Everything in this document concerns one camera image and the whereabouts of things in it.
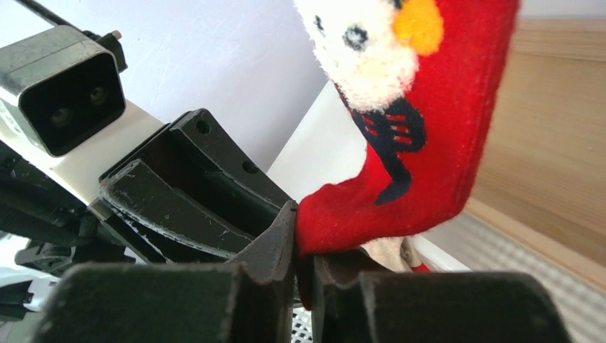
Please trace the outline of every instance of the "red sock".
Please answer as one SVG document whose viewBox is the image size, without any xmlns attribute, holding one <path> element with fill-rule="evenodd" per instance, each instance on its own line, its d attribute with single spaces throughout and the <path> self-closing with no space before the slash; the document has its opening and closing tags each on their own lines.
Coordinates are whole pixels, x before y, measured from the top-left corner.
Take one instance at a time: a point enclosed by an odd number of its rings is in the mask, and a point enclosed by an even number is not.
<svg viewBox="0 0 606 343">
<path fill-rule="evenodd" d="M 519 0 L 295 2 L 318 60 L 369 143 L 357 177 L 301 201 L 301 254 L 419 234 L 459 214 L 482 156 Z M 417 52 L 416 73 L 392 68 L 390 58 L 399 55 L 390 50 L 394 39 L 372 32 L 381 28 Z M 386 70 L 402 72 L 399 97 L 383 87 L 393 82 Z M 367 75 L 365 84 L 360 77 Z"/>
</svg>

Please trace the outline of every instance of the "white wall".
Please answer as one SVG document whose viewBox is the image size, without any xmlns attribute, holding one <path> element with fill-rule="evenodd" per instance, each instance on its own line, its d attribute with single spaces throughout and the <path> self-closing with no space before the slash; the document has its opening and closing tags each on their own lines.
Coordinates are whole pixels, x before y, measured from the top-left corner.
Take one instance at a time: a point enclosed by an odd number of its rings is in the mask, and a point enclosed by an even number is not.
<svg viewBox="0 0 606 343">
<path fill-rule="evenodd" d="M 290 0 L 39 0 L 80 29 L 120 30 L 126 97 L 162 121 L 208 108 L 267 169 L 326 83 Z M 48 29 L 0 0 L 0 46 Z"/>
<path fill-rule="evenodd" d="M 606 0 L 522 0 L 528 18 L 606 18 Z"/>
</svg>

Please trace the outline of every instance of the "orange patch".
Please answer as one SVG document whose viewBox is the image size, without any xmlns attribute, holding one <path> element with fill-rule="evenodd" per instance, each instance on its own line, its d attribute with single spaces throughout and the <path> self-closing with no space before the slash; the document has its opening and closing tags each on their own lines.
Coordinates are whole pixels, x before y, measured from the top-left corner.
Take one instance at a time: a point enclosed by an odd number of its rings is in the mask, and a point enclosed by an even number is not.
<svg viewBox="0 0 606 343">
<path fill-rule="evenodd" d="M 427 56 L 439 50 L 444 37 L 444 19 L 435 0 L 408 0 L 393 23 L 398 41 Z"/>
</svg>

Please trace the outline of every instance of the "white fluffy applique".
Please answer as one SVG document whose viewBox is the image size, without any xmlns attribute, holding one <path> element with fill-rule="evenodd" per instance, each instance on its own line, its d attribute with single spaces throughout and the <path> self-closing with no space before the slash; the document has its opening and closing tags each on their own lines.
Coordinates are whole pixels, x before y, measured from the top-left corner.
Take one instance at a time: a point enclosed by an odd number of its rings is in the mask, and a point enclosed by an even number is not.
<svg viewBox="0 0 606 343">
<path fill-rule="evenodd" d="M 393 33 L 395 0 L 294 2 L 318 61 L 353 109 L 385 109 L 412 86 L 419 62 Z"/>
</svg>

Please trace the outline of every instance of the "black camera face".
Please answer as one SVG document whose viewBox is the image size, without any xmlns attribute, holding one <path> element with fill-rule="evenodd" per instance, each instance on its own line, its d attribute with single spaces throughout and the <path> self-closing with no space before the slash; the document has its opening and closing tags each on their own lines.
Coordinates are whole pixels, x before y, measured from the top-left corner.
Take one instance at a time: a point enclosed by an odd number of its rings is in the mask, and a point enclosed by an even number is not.
<svg viewBox="0 0 606 343">
<path fill-rule="evenodd" d="M 126 109 L 111 54 L 85 62 L 27 89 L 19 107 L 53 156 L 62 156 L 118 119 Z"/>
</svg>

